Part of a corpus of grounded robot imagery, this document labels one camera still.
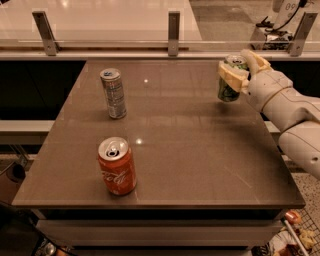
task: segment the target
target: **cable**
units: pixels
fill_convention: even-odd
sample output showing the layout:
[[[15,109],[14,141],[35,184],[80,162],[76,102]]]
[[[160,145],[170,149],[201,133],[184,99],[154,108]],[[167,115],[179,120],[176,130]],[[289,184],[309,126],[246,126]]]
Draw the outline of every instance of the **cable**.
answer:
[[[278,28],[273,29],[272,32],[276,32],[276,31],[282,29],[284,26],[286,26],[286,25],[293,19],[293,17],[297,14],[298,10],[300,9],[300,6],[301,6],[300,3],[299,3],[299,5],[298,5],[297,9],[296,9],[296,10],[294,11],[294,13],[292,14],[292,16],[291,16],[283,25],[281,25],[281,26],[278,27]]]

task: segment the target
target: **red soda can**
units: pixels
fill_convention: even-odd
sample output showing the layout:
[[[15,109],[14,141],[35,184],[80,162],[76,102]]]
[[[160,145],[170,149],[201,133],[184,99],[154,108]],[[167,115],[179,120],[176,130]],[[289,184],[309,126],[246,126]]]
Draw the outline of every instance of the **red soda can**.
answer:
[[[98,152],[103,180],[109,191],[115,195],[131,192],[137,180],[128,142],[120,137],[111,137],[100,144]]]

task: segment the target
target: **soda can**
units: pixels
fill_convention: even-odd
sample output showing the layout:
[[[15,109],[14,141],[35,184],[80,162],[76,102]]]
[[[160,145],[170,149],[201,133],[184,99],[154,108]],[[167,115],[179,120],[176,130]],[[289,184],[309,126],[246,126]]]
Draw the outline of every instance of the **soda can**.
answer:
[[[100,72],[102,86],[105,92],[109,115],[120,119],[127,114],[121,73],[118,69],[107,68]]]
[[[128,142],[120,137],[104,140],[98,149],[103,180],[115,195],[131,192],[137,183],[133,156]]]
[[[224,63],[230,67],[248,70],[247,60],[238,55],[229,55],[224,59]],[[235,101],[240,93],[233,90],[221,77],[219,79],[218,98],[225,102]]]

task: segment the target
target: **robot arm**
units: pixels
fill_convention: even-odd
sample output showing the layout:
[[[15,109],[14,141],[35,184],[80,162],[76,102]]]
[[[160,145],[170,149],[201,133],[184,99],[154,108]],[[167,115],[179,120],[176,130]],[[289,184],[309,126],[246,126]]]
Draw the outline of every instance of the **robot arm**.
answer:
[[[241,55],[251,73],[242,88],[247,102],[280,130],[283,152],[320,180],[320,98],[297,92],[289,78],[257,54],[243,50]]]

